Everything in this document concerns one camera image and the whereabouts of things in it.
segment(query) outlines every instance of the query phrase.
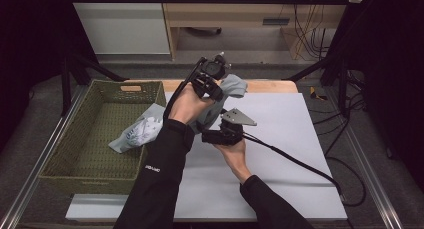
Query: person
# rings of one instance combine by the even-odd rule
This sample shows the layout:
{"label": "person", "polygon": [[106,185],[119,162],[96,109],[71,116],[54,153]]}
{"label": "person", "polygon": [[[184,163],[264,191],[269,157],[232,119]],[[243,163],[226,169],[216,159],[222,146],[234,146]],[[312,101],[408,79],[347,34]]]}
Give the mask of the person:
{"label": "person", "polygon": [[[143,168],[134,183],[114,229],[170,229],[182,180],[186,154],[194,132],[188,124],[214,102],[199,98],[188,84],[171,108]],[[274,193],[258,176],[252,175],[245,161],[246,143],[214,145],[240,181],[240,192],[256,212],[261,229],[313,228],[288,202]]]}

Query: black wire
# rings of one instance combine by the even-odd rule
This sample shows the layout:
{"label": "black wire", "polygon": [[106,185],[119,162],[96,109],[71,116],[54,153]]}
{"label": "black wire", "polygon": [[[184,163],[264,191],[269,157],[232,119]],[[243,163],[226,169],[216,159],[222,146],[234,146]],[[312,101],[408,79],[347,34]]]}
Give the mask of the black wire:
{"label": "black wire", "polygon": [[312,44],[312,47],[317,51],[317,52],[320,52],[320,51],[322,51],[322,52],[327,52],[327,50],[322,50],[323,48],[325,48],[325,49],[328,49],[328,48],[330,48],[330,47],[323,47],[322,46],[322,44],[323,44],[323,42],[324,42],[324,37],[325,37],[325,32],[326,32],[326,28],[324,28],[323,29],[323,32],[322,32],[322,37],[321,37],[321,45],[320,46],[317,46],[317,45],[315,45],[315,41],[316,41],[316,29],[318,29],[317,27],[315,27],[315,28],[313,28],[312,29],[312,33],[311,33],[311,44]]}
{"label": "black wire", "polygon": [[323,122],[326,122],[326,121],[330,121],[331,119],[334,119],[334,118],[336,118],[337,116],[339,116],[339,115],[341,115],[341,114],[342,114],[342,113],[341,113],[341,112],[339,112],[339,113],[334,114],[334,115],[332,115],[332,116],[330,116],[330,117],[328,117],[328,118],[322,119],[321,121],[313,122],[312,124],[317,125],[317,124],[320,124],[320,123],[323,123]]}
{"label": "black wire", "polygon": [[346,120],[346,124],[339,131],[339,133],[337,134],[336,138],[333,140],[333,142],[331,143],[331,145],[328,147],[327,151],[324,153],[324,156],[327,156],[327,154],[330,153],[331,149],[333,149],[333,146],[336,144],[337,140],[339,139],[339,137],[342,135],[343,131],[346,129],[347,125],[349,124],[349,120],[350,120],[350,118],[348,117],[347,120]]}
{"label": "black wire", "polygon": [[[297,19],[296,15],[297,15],[297,8],[296,8],[296,11],[295,11],[295,19]],[[311,19],[312,19],[312,15],[311,15],[311,13],[309,13],[309,17],[308,17],[308,20],[307,20],[307,23],[308,24],[311,22]],[[315,31],[319,27],[319,25],[321,25],[321,23],[323,22],[323,20],[324,20],[324,5],[322,5],[322,8],[321,8],[321,19],[320,19],[319,23],[312,30],[309,30],[309,31],[306,31],[305,30],[305,31],[303,31],[302,27],[299,24],[299,27],[300,27],[300,29],[301,29],[301,31],[303,33],[303,37],[306,38],[306,34],[309,33],[310,31],[312,31],[311,36],[309,38],[309,40],[311,41],[312,48],[311,48],[311,46],[309,48],[314,52],[315,55],[318,56],[319,60],[321,60],[321,52],[322,52],[322,49],[323,49],[322,48],[322,42],[324,40],[325,29],[324,29],[324,34],[323,34],[323,37],[322,37],[322,40],[321,40],[321,47],[317,47],[315,45]]]}
{"label": "black wire", "polygon": [[320,46],[320,49],[319,49],[319,60],[322,59],[322,52],[323,52],[322,51],[322,44],[324,43],[324,37],[325,37],[325,28],[322,30],[321,46]]}
{"label": "black wire", "polygon": [[[359,96],[359,95],[361,95],[361,93],[357,93],[357,94],[355,94],[353,97],[351,97],[351,98],[350,98],[349,106],[348,106],[348,108],[347,108],[349,113],[347,113],[347,115],[348,115],[348,116],[347,116],[346,124],[345,124],[345,125],[343,126],[343,128],[339,131],[339,133],[337,134],[336,138],[333,140],[333,142],[331,143],[331,145],[328,147],[327,151],[324,153],[324,156],[327,156],[327,155],[328,155],[328,153],[330,153],[331,149],[333,149],[333,146],[336,144],[337,140],[340,138],[340,136],[342,135],[343,131],[346,129],[347,125],[349,124],[349,120],[350,120],[350,111],[351,111],[352,109],[354,109],[354,108],[355,108],[355,106],[357,106],[358,104],[362,104],[362,103],[364,102],[363,100],[360,100],[360,101],[355,102],[355,103],[352,105],[352,101],[353,101],[353,99],[355,99],[355,97],[357,97],[357,96]],[[333,115],[333,116],[331,116],[330,118],[324,119],[324,120],[322,120],[322,121],[326,121],[326,120],[328,120],[328,119],[333,119],[335,116],[338,116],[338,115],[340,115],[340,114],[341,114],[341,113],[338,113],[338,114]]]}
{"label": "black wire", "polygon": [[246,134],[246,135],[248,135],[248,136],[250,136],[250,137],[252,137],[255,140],[261,141],[261,140],[259,140],[259,138],[255,137],[255,136],[253,136],[253,135],[251,135],[251,134],[249,134],[247,132],[243,132],[243,133]]}
{"label": "black wire", "polygon": [[333,112],[336,112],[337,110],[334,110],[334,111],[317,111],[317,110],[308,109],[308,111],[310,111],[310,112],[316,112],[316,113],[333,113]]}
{"label": "black wire", "polygon": [[[306,32],[304,32],[303,31],[303,28],[302,28],[302,26],[300,25],[300,23],[299,23],[299,20],[298,20],[298,18],[297,18],[297,5],[296,4],[294,4],[293,5],[293,7],[294,7],[294,31],[296,32],[296,35],[297,35],[297,37],[300,39],[300,41],[302,42],[302,45],[305,47],[305,49],[306,49],[306,51],[308,52],[308,54],[309,54],[309,56],[311,56],[311,57],[313,57],[313,58],[318,58],[318,54],[316,54],[316,53],[314,53],[314,55],[312,55],[311,54],[311,52],[310,52],[310,50],[312,50],[311,49],[311,47],[310,47],[310,45],[308,44],[308,42],[306,41],[306,44],[305,44],[305,42],[304,42],[304,37],[305,37],[305,35],[306,35]],[[303,37],[301,37],[300,35],[299,35],[299,32],[298,32],[298,29],[297,29],[297,25],[299,25],[299,29],[301,30],[301,32],[303,33]]]}
{"label": "black wire", "polygon": [[325,135],[325,134],[331,133],[331,132],[333,132],[333,131],[337,130],[339,127],[341,127],[341,126],[342,126],[343,124],[345,124],[346,122],[347,122],[347,120],[344,120],[342,123],[340,123],[340,125],[336,126],[335,128],[331,129],[330,131],[323,132],[323,133],[318,133],[318,134],[317,134],[317,136],[322,136],[322,135]]}
{"label": "black wire", "polygon": [[297,160],[296,158],[290,156],[289,154],[285,153],[284,151],[282,151],[282,150],[280,150],[280,149],[278,149],[278,148],[276,148],[274,146],[271,146],[271,145],[266,144],[265,142],[257,139],[256,137],[252,138],[252,137],[249,137],[247,135],[248,135],[247,133],[244,133],[243,137],[246,138],[247,140],[250,140],[250,141],[256,142],[256,143],[258,143],[260,145],[266,146],[269,149],[273,150],[274,152],[280,154],[281,156],[283,156],[283,157],[289,159],[290,161],[298,164],[299,166],[302,166],[302,167],[304,167],[304,168],[306,168],[306,169],[308,169],[308,170],[310,170],[310,171],[312,171],[312,172],[314,172],[314,173],[316,173],[316,174],[324,177],[325,179],[329,180],[331,183],[334,184],[334,186],[336,187],[337,192],[339,193],[339,195],[342,195],[342,191],[341,191],[340,185],[336,182],[336,180],[334,180],[333,178],[331,178],[327,174],[325,174],[325,173],[323,173],[323,172],[321,172],[321,171],[319,171],[319,170],[317,170],[317,169],[315,169],[315,168],[313,168],[313,167],[311,167],[311,166],[309,166],[309,165],[307,165],[307,164],[305,164],[305,163]]}
{"label": "black wire", "polygon": [[347,224],[349,224],[350,228],[355,229],[355,228],[353,227],[352,222],[350,222],[349,218],[347,219]]}
{"label": "black wire", "polygon": [[[352,102],[352,100],[357,96],[357,95],[360,95],[361,93],[358,93],[358,94],[356,94],[356,95],[354,95],[351,99],[350,99],[350,102]],[[348,110],[352,110],[352,109],[355,109],[355,110],[357,110],[355,107],[357,106],[357,105],[362,105],[362,104],[364,104],[365,102],[363,101],[363,100],[360,100],[360,101],[357,101],[357,102],[355,102],[353,105],[349,105],[349,107],[347,108]],[[325,118],[325,119],[322,119],[321,121],[316,121],[316,122],[313,122],[313,124],[314,125],[317,125],[317,124],[320,124],[320,123],[323,123],[323,122],[327,122],[327,121],[330,121],[330,120],[332,120],[332,119],[334,119],[334,118],[336,118],[337,116],[339,116],[339,115],[341,115],[342,113],[341,112],[339,112],[339,113],[337,113],[337,114],[334,114],[334,115],[332,115],[332,116],[330,116],[330,117],[328,117],[328,118]]]}
{"label": "black wire", "polygon": [[358,110],[362,110],[362,109],[364,109],[364,107],[365,107],[365,105],[366,105],[366,103],[365,103],[365,101],[364,100],[360,100],[360,101],[358,101],[358,103],[357,103],[358,105],[356,105],[354,108],[352,108],[352,110],[355,110],[355,111],[358,111]]}
{"label": "black wire", "polygon": [[361,183],[361,186],[362,186],[362,196],[361,196],[361,199],[358,202],[355,202],[355,203],[344,203],[343,202],[343,205],[344,206],[347,206],[347,207],[357,207],[357,206],[362,205],[364,203],[366,197],[367,197],[367,190],[366,190],[366,187],[365,187],[365,183],[362,180],[362,178],[359,176],[359,174],[352,167],[350,167],[348,164],[346,164],[344,161],[342,161],[342,160],[340,160],[338,158],[335,158],[335,157],[325,157],[325,159],[336,161],[336,162],[342,164],[347,169],[349,169],[356,176],[356,178],[359,180],[359,182]]}
{"label": "black wire", "polygon": [[[280,19],[281,18],[281,14],[283,13],[283,9],[284,9],[284,5],[281,7],[281,10],[280,10],[280,14],[278,15],[278,19]],[[290,34],[290,33],[286,33],[286,32],[284,32],[284,34],[288,34],[288,35],[291,35],[291,36],[297,36],[297,37],[299,37],[299,34],[297,34],[297,35],[293,35],[293,34]],[[306,58],[304,58],[301,54],[297,54],[300,58],[302,58],[304,61],[308,61]]]}

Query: wicker basket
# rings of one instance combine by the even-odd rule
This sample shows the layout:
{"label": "wicker basket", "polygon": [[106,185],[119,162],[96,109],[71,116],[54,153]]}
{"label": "wicker basket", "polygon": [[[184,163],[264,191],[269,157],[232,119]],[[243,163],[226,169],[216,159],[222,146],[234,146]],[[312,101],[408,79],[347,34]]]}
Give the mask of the wicker basket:
{"label": "wicker basket", "polygon": [[162,82],[94,80],[39,178],[65,193],[128,194],[148,145],[119,154],[108,143],[152,103],[166,106]]}

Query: black jacket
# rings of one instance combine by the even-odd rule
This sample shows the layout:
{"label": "black jacket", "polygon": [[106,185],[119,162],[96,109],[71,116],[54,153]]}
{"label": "black jacket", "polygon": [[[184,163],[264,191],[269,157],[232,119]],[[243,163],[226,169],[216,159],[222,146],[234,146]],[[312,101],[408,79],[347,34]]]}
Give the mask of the black jacket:
{"label": "black jacket", "polygon": [[[171,229],[186,154],[194,132],[181,122],[168,119],[148,151],[134,187],[115,229]],[[312,226],[259,177],[251,176],[240,192],[255,210],[262,229],[302,229]]]}

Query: white tabletop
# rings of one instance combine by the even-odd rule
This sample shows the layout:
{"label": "white tabletop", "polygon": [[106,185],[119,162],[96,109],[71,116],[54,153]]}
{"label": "white tabletop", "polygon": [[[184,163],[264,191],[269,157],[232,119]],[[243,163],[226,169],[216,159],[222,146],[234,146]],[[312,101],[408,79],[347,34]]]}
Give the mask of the white tabletop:
{"label": "white tabletop", "polygon": [[[331,176],[300,93],[247,93],[229,98],[225,109],[238,108],[257,122],[244,131],[284,150]],[[211,129],[218,129],[217,120]],[[336,188],[326,179],[270,149],[247,141],[247,165],[305,218],[344,220],[346,212]],[[75,195],[66,215],[79,221],[115,221],[127,196]],[[254,211],[239,192],[236,177],[220,152],[197,135],[187,154],[175,221],[255,221]]]}

